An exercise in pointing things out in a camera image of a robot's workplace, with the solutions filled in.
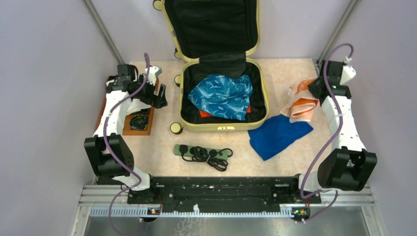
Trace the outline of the green power strip with cable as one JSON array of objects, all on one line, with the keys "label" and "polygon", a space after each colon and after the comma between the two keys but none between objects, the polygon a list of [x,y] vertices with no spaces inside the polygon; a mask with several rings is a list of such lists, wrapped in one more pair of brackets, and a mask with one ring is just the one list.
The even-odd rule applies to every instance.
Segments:
[{"label": "green power strip with cable", "polygon": [[219,172],[228,169],[228,159],[234,154],[230,148],[215,149],[184,144],[176,144],[173,153],[185,162],[205,163]]}]

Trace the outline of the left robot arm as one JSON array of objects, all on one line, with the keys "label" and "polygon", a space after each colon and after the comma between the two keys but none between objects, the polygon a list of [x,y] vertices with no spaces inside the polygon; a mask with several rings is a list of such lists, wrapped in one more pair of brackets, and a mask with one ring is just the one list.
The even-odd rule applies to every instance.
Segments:
[{"label": "left robot arm", "polygon": [[167,105],[166,86],[156,89],[159,66],[147,65],[143,73],[131,64],[117,66],[118,74],[106,82],[104,110],[92,137],[86,138],[84,148],[97,177],[107,177],[139,191],[145,203],[157,199],[158,191],[150,185],[150,174],[135,167],[132,151],[122,137],[130,106],[141,102],[146,106],[162,108]]}]

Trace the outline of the orange and pink towel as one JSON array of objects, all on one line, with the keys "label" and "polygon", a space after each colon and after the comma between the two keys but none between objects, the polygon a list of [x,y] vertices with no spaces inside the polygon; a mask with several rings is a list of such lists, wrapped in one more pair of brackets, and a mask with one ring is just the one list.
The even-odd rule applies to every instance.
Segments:
[{"label": "orange and pink towel", "polygon": [[319,99],[308,90],[308,86],[314,81],[315,79],[302,80],[289,87],[288,103],[280,110],[280,113],[288,117],[290,123],[312,120],[314,109],[319,105]]}]

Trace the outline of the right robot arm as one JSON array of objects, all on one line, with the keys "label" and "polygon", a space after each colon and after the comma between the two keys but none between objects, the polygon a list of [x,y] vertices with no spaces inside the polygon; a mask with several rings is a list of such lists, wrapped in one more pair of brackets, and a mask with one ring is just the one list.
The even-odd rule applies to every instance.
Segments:
[{"label": "right robot arm", "polygon": [[308,86],[326,115],[331,137],[299,183],[288,189],[295,203],[329,190],[361,191],[376,167],[377,156],[361,141],[352,113],[346,83],[355,75],[347,62],[323,61],[319,77]]}]

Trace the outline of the blue towel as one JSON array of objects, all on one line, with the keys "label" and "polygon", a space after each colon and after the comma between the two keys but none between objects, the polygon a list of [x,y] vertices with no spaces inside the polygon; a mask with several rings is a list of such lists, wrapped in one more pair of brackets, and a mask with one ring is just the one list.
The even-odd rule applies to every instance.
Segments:
[{"label": "blue towel", "polygon": [[277,115],[249,130],[249,143],[261,159],[267,161],[312,131],[313,127],[305,121],[291,123],[287,116]]}]

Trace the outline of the blue patterned fabric garment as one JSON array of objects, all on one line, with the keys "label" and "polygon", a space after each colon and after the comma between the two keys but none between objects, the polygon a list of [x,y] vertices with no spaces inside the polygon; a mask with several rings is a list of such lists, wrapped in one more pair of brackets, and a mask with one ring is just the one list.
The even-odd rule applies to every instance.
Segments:
[{"label": "blue patterned fabric garment", "polygon": [[245,121],[253,86],[248,75],[231,78],[211,74],[191,90],[187,98],[212,117]]}]

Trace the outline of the yellow hard-shell suitcase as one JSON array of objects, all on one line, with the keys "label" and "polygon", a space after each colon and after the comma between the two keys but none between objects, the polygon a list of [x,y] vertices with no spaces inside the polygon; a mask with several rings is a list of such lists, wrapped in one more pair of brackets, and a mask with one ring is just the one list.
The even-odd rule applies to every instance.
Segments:
[{"label": "yellow hard-shell suitcase", "polygon": [[[174,81],[179,87],[180,121],[170,131],[241,131],[260,127],[269,113],[268,93],[260,65],[250,58],[259,47],[260,4],[257,0],[155,0],[175,43],[175,57],[185,61]],[[248,75],[253,86],[244,121],[202,117],[188,99],[210,74]]]}]

